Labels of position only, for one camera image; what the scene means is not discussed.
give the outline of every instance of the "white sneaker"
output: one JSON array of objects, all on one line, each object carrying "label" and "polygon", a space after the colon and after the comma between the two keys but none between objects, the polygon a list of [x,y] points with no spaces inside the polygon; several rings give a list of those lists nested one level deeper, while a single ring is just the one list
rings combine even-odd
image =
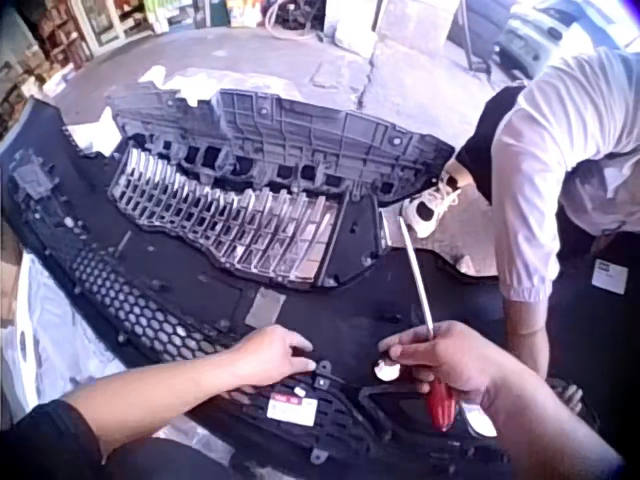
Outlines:
[{"label": "white sneaker", "polygon": [[449,206],[458,204],[460,190],[447,186],[447,178],[445,174],[438,185],[405,200],[402,205],[402,217],[413,227],[418,238],[431,235]]}]

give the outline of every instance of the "label sticker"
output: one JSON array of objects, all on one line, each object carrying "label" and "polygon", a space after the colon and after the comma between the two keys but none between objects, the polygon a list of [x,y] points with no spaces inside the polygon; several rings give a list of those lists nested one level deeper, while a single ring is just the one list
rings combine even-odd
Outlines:
[{"label": "label sticker", "polygon": [[598,259],[593,268],[591,284],[594,287],[600,287],[604,290],[624,295],[624,291],[627,288],[628,276],[629,269],[627,267],[621,267],[620,265]]},{"label": "label sticker", "polygon": [[315,398],[272,393],[267,407],[267,418],[313,427],[317,409],[318,400]]}]

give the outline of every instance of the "white shirt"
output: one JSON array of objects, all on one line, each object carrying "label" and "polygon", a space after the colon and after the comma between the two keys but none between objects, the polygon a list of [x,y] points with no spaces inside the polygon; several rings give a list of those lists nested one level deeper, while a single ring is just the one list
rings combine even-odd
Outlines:
[{"label": "white shirt", "polygon": [[506,298],[551,294],[558,202],[593,235],[640,231],[639,91],[640,54],[601,49],[548,67],[503,119],[492,189]]}]

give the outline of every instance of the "red screwdriver handle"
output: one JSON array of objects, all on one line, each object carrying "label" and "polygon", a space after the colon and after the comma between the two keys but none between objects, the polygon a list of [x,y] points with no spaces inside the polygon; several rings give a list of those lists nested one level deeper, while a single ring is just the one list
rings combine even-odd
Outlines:
[{"label": "red screwdriver handle", "polygon": [[431,421],[438,430],[446,432],[456,416],[456,399],[451,388],[437,378],[429,386],[431,390],[427,394],[427,408]]}]

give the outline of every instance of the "chrome grille slat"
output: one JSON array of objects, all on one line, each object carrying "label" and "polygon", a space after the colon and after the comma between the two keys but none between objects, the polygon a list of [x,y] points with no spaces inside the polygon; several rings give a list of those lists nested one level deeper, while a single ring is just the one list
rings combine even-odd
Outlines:
[{"label": "chrome grille slat", "polygon": [[140,226],[180,235],[221,266],[276,281],[312,283],[338,203],[263,188],[201,185],[168,160],[131,148],[110,196]]}]

